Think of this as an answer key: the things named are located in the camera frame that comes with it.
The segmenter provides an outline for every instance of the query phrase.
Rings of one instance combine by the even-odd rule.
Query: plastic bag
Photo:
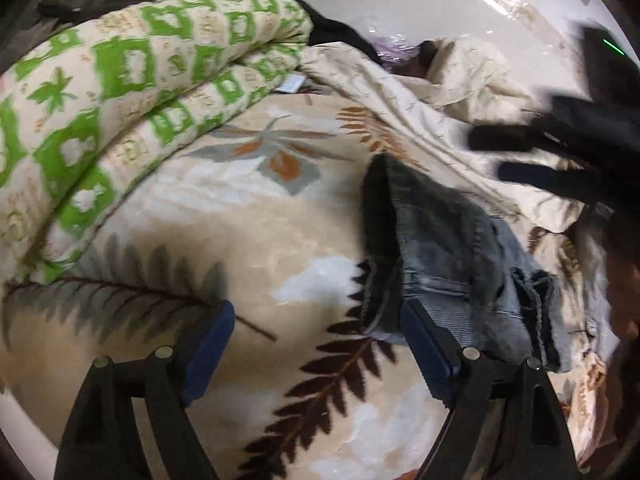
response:
[[[364,18],[358,30],[373,45],[385,66],[404,64],[418,55],[418,46],[409,44],[402,34],[385,34],[386,30],[371,18]]]

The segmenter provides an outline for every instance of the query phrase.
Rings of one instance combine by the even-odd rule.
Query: blanket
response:
[[[471,36],[436,42],[424,79],[396,78],[420,101],[469,124],[518,123],[536,103],[498,48]]]
[[[525,155],[501,153],[498,156],[466,150],[467,124],[422,102],[401,80],[346,44],[328,43],[306,48],[300,70],[372,110],[429,157],[424,170],[433,180],[468,193],[490,214],[514,218],[524,216],[535,225],[555,233],[564,232],[578,218],[581,206],[576,201],[531,186],[502,182],[495,177],[495,165],[500,160],[521,160],[558,167],[566,163],[558,156],[547,152]],[[473,74],[474,66],[468,64],[463,73]],[[456,79],[462,88],[474,85],[471,82],[473,78],[466,82],[460,76]],[[446,104],[446,100],[437,100],[443,98],[437,87],[432,86],[431,90],[425,99],[433,98],[434,105]]]
[[[0,280],[68,269],[150,170],[279,85],[311,28],[293,0],[158,0],[18,61],[0,80]]]
[[[358,334],[368,272],[360,185],[383,150],[415,168],[433,163],[335,94],[271,95],[201,136],[140,182],[71,270],[49,285],[9,285],[7,386],[57,444],[94,358],[146,356],[229,298],[236,330],[187,412],[221,478],[389,480],[415,470],[447,411],[408,348]],[[552,381],[579,455],[599,370],[582,330],[575,250],[524,216],[507,221],[561,280],[574,370]],[[136,416],[164,479],[142,402]]]

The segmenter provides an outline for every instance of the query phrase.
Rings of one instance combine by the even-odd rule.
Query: green light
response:
[[[622,52],[618,47],[616,47],[613,43],[611,43],[610,41],[607,40],[602,40],[604,41],[606,44],[608,44],[613,50],[615,50],[617,53],[622,54],[623,56],[626,56],[626,54],[624,52]]]

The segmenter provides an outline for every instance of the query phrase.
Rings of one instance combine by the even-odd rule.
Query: jeans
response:
[[[405,344],[400,307],[415,298],[463,348],[513,364],[534,356],[548,370],[572,368],[558,279],[503,220],[386,153],[367,171],[362,209],[370,267],[363,334]]]

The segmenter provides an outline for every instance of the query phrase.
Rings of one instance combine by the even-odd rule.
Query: green patterned blanket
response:
[[[293,0],[159,0],[50,38],[0,78],[0,279],[50,282],[136,183],[298,65]]]

